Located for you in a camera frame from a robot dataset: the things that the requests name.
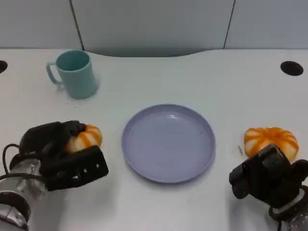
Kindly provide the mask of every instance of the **plate rim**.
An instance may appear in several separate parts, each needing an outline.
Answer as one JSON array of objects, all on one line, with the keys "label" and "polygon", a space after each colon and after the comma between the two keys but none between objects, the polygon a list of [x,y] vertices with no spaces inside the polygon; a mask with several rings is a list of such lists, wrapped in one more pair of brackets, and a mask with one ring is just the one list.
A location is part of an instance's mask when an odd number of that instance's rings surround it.
[{"label": "plate rim", "polygon": [[[196,115],[198,115],[199,117],[201,117],[205,122],[206,124],[208,125],[209,127],[209,130],[210,132],[212,133],[212,136],[213,136],[213,143],[214,143],[214,146],[213,146],[213,151],[211,153],[211,158],[210,160],[205,164],[205,166],[202,168],[202,170],[198,171],[198,173],[196,174],[192,174],[191,176],[187,177],[186,179],[183,179],[183,180],[177,180],[177,181],[170,181],[170,180],[158,180],[158,179],[155,179],[153,177],[150,177],[148,176],[147,174],[144,174],[143,172],[140,172],[139,170],[137,170],[134,165],[132,165],[132,163],[128,160],[128,155],[127,153],[125,152],[125,149],[124,149],[124,135],[125,133],[127,132],[127,129],[128,129],[128,126],[132,123],[132,121],[139,115],[145,113],[146,111],[152,109],[152,108],[155,108],[155,107],[163,107],[163,106],[172,106],[172,107],[179,107],[179,108],[183,108],[185,110],[188,110],[188,111],[191,111],[193,113],[195,113]],[[215,156],[216,156],[216,147],[217,147],[217,142],[216,142],[216,136],[215,136],[215,133],[212,129],[212,126],[210,125],[210,123],[202,116],[200,115],[198,112],[196,112],[195,110],[189,108],[189,107],[186,107],[186,106],[182,106],[182,105],[178,105],[178,104],[173,104],[173,103],[163,103],[163,104],[155,104],[155,105],[152,105],[152,106],[149,106],[149,107],[146,107],[140,111],[138,111],[137,113],[135,113],[129,120],[128,122],[126,123],[123,131],[122,131],[122,134],[121,134],[121,149],[122,149],[122,154],[123,154],[123,157],[124,157],[124,160],[126,161],[126,163],[129,165],[130,168],[132,168],[138,175],[142,176],[143,178],[146,178],[148,180],[151,180],[151,181],[154,181],[154,182],[158,182],[158,183],[181,183],[181,182],[185,182],[185,181],[188,181],[188,180],[192,180],[198,176],[200,176],[202,173],[205,172],[205,170],[213,163],[214,159],[215,159]]]}]

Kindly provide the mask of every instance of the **toy pumpkin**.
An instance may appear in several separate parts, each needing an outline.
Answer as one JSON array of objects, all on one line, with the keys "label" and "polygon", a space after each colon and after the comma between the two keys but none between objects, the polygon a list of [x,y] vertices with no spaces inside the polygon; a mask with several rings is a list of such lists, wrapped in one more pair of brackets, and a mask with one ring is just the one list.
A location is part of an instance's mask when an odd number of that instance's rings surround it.
[{"label": "toy pumpkin", "polygon": [[245,153],[252,157],[270,143],[276,144],[292,161],[298,152],[295,136],[282,128],[250,128],[244,136]]},{"label": "toy pumpkin", "polygon": [[66,146],[66,151],[74,153],[81,151],[85,148],[97,145],[100,147],[102,144],[101,131],[92,125],[86,125],[85,131],[80,132],[77,136],[72,136]]}]

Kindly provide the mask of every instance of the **black hole in table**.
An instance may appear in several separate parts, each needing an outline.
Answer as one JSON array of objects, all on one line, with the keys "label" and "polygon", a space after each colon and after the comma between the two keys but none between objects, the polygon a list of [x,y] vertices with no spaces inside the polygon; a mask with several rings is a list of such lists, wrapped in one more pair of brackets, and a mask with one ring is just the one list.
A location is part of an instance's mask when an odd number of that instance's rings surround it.
[{"label": "black hole in table", "polygon": [[280,65],[281,70],[290,76],[300,76],[304,72],[304,68],[293,61],[285,61]]},{"label": "black hole in table", "polygon": [[8,63],[6,61],[0,60],[0,73],[8,68]]}]

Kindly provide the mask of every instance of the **white wall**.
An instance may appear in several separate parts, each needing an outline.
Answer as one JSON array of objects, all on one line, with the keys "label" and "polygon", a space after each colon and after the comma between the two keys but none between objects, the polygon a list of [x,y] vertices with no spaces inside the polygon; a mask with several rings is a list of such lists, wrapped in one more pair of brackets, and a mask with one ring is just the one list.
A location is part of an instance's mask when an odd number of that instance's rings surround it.
[{"label": "white wall", "polygon": [[[72,0],[84,47],[114,56],[222,49],[233,0]],[[308,0],[236,0],[227,49],[308,49]],[[0,48],[81,49],[69,0],[3,0]]]},{"label": "white wall", "polygon": [[307,49],[308,0],[236,0],[227,49]]},{"label": "white wall", "polygon": [[81,49],[68,0],[2,0],[0,48]]},{"label": "white wall", "polygon": [[233,0],[73,0],[86,50],[168,56],[222,49]]}]

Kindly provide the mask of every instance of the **mug handle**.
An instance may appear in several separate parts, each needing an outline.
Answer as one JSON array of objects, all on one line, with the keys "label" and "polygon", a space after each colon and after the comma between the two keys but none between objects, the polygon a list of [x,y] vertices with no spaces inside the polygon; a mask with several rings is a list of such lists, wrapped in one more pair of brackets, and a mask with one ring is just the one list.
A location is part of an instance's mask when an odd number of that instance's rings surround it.
[{"label": "mug handle", "polygon": [[56,79],[54,78],[54,76],[53,76],[53,74],[52,74],[52,72],[51,72],[51,69],[50,69],[50,66],[51,66],[51,65],[56,65],[56,63],[55,63],[55,62],[48,62],[48,63],[46,64],[46,71],[47,71],[47,74],[48,74],[50,80],[51,80],[55,85],[61,85],[62,82],[61,82],[61,81],[58,81],[58,80],[56,80]]}]

